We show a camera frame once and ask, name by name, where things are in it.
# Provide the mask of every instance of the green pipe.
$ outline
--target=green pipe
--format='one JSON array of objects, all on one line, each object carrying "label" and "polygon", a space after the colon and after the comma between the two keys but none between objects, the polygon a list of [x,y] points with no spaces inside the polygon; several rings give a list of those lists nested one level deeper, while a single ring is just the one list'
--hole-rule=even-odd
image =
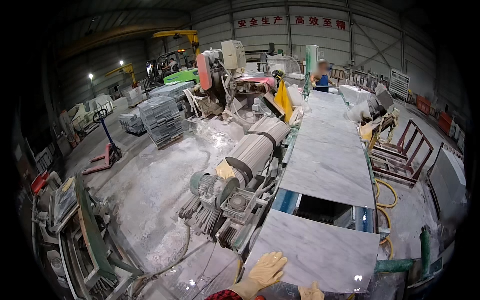
[{"label": "green pipe", "polygon": [[413,262],[413,259],[378,260],[375,265],[375,273],[406,272],[410,270]]},{"label": "green pipe", "polygon": [[420,234],[421,247],[421,277],[426,279],[430,275],[430,234],[426,226],[421,228]]}]

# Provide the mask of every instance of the blue apron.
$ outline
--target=blue apron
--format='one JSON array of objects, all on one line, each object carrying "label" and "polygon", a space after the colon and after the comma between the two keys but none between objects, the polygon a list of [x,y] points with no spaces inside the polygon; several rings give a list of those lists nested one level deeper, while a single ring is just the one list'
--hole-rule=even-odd
[{"label": "blue apron", "polygon": [[318,87],[318,86],[325,86],[328,85],[328,75],[322,75],[319,81],[317,81],[317,87],[315,87],[315,91],[326,92],[328,93],[328,87]]}]

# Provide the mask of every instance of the forklift driver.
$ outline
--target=forklift driver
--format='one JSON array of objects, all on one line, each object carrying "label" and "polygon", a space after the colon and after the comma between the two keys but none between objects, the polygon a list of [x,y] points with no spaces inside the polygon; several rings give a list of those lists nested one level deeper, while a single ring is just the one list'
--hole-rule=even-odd
[{"label": "forklift driver", "polygon": [[166,65],[165,67],[163,67],[162,70],[167,70],[168,68],[170,68],[170,70],[165,71],[163,73],[163,78],[165,78],[169,75],[172,75],[173,73],[178,72],[178,70],[179,70],[179,68],[177,66],[177,62],[173,58],[170,59],[170,63],[168,65]]}]

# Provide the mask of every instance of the control box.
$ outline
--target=control box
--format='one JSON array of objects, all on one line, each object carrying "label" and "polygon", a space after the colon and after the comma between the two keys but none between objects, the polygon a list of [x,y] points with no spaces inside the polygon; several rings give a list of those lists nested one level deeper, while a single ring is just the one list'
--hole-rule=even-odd
[{"label": "control box", "polygon": [[222,53],[226,69],[238,69],[247,66],[245,49],[240,41],[222,42]]}]

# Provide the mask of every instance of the white marble slab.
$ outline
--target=white marble slab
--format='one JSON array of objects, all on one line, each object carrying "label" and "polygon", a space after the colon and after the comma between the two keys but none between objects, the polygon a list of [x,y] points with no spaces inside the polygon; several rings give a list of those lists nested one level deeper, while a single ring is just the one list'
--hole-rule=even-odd
[{"label": "white marble slab", "polygon": [[367,160],[339,95],[312,91],[280,188],[374,209]]},{"label": "white marble slab", "polygon": [[322,291],[362,293],[375,268],[379,240],[375,233],[271,209],[245,263],[245,274],[262,254],[282,251],[288,258],[282,281],[309,287],[317,280]]}]

